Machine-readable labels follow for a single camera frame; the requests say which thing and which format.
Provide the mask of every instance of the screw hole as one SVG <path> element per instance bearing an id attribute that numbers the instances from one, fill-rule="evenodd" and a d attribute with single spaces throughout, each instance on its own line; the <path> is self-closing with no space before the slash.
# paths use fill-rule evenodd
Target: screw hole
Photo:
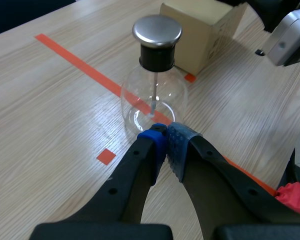
<path id="1" fill-rule="evenodd" d="M 118 190 L 116 188 L 110 188 L 108 192 L 111 195 L 115 195 L 118 192 Z"/>
<path id="2" fill-rule="evenodd" d="M 284 49 L 286 47 L 286 43 L 285 42 L 279 42 L 279 48 Z"/>
<path id="3" fill-rule="evenodd" d="M 257 196 L 258 192 L 256 190 L 254 190 L 253 188 L 248 189 L 248 193 L 252 196 Z"/>

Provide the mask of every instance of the wood grain surface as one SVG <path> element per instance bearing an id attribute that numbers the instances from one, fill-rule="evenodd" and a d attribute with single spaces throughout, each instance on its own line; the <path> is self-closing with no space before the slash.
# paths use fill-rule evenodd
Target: wood grain surface
<path id="1" fill-rule="evenodd" d="M 121 84 L 138 64 L 131 29 L 161 0 L 81 0 L 0 34 L 0 240 L 82 207 L 129 148 L 120 99 L 37 41 L 46 34 Z M 221 57 L 187 83 L 185 123 L 223 155 L 276 187 L 300 134 L 300 63 L 274 67 L 254 54 L 267 39 L 248 8 Z M 96 160 L 103 149 L 109 165 Z M 174 239 L 202 239 L 183 186 L 164 164 L 142 222 Z"/>

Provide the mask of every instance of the orange tape line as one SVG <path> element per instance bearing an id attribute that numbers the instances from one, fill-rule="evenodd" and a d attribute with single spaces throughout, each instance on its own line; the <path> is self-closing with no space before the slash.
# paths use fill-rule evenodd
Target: orange tape line
<path id="1" fill-rule="evenodd" d="M 105 75 L 103 75 L 102 73 L 98 72 L 92 66 L 90 66 L 87 63 L 85 63 L 84 61 L 82 61 L 80 58 L 78 58 L 77 56 L 75 56 L 74 54 L 72 54 L 71 52 L 66 50 L 61 45 L 57 44 L 55 41 L 53 41 L 51 38 L 47 37 L 46 35 L 39 34 L 39 35 L 35 36 L 35 38 L 38 41 L 40 41 L 42 44 L 44 44 L 45 46 L 50 48 L 52 51 L 54 51 L 56 54 L 63 57 L 69 63 L 76 66 L 78 69 L 80 69 L 82 72 L 87 74 L 89 77 L 91 77 L 97 83 L 101 84 L 106 89 L 108 89 L 110 92 L 112 92 L 113 94 L 120 97 L 120 95 L 121 95 L 121 86 L 119 86 L 117 83 L 112 81 L 110 78 L 108 78 Z M 189 73 L 185 76 L 185 78 L 189 82 L 194 82 L 196 80 L 196 77 L 189 74 Z M 150 106 L 148 104 L 146 104 L 139 97 L 133 95 L 132 93 L 126 91 L 124 93 L 124 97 L 127 99 L 127 101 L 132 106 L 134 106 L 136 109 L 139 109 L 143 114 L 147 115 L 151 112 Z M 161 112 L 158 112 L 158 111 L 155 111 L 154 117 L 152 118 L 152 120 L 155 123 L 162 123 L 162 124 L 165 124 L 165 125 L 169 125 L 172 122 L 168 117 L 166 117 L 164 114 L 162 114 Z M 270 193 L 271 195 L 275 194 L 276 191 L 273 188 L 271 188 L 267 184 L 263 183 L 262 181 L 260 181 L 259 179 L 257 179 L 256 177 L 254 177 L 253 175 L 248 173 L 246 170 L 242 169 L 241 167 L 236 165 L 234 162 L 227 159 L 226 157 L 225 157 L 225 159 L 228 161 L 229 164 L 231 164 L 234 167 L 238 168 L 239 170 L 244 172 L 246 175 L 248 175 L 250 178 L 252 178 L 254 181 L 256 181 L 268 193 Z"/>
<path id="2" fill-rule="evenodd" d="M 253 179 L 257 184 L 259 184 L 264 190 L 266 190 L 270 195 L 274 196 L 276 193 L 276 190 L 273 189 L 272 187 L 270 187 L 269 185 L 265 184 L 263 181 L 259 180 L 258 178 L 256 178 L 255 176 L 253 176 L 252 174 L 250 174 L 249 172 L 247 172 L 246 170 L 244 170 L 243 168 L 241 168 L 240 166 L 238 166 L 237 164 L 235 164 L 233 161 L 231 161 L 230 159 L 226 158 L 225 156 L 223 156 L 224 159 L 231 164 L 232 166 L 236 167 L 237 169 L 239 169 L 241 172 L 243 172 L 244 174 L 246 174 L 248 177 L 250 177 L 251 179 Z"/>

